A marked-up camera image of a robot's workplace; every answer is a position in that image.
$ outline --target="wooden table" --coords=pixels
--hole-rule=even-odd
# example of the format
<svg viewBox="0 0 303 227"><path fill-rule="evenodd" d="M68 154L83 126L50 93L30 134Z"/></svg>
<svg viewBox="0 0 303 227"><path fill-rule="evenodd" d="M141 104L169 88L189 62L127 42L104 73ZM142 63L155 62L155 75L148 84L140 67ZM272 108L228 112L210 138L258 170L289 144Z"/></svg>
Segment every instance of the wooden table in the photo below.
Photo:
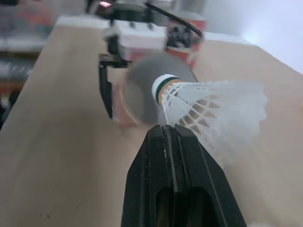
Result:
<svg viewBox="0 0 303 227"><path fill-rule="evenodd" d="M118 227L146 127L120 129L98 91L100 30L57 26L0 135L0 226ZM125 70L110 69L117 81ZM259 150L225 169L247 223L303 225L303 76L253 45L206 41L200 81L266 86Z"/></svg>

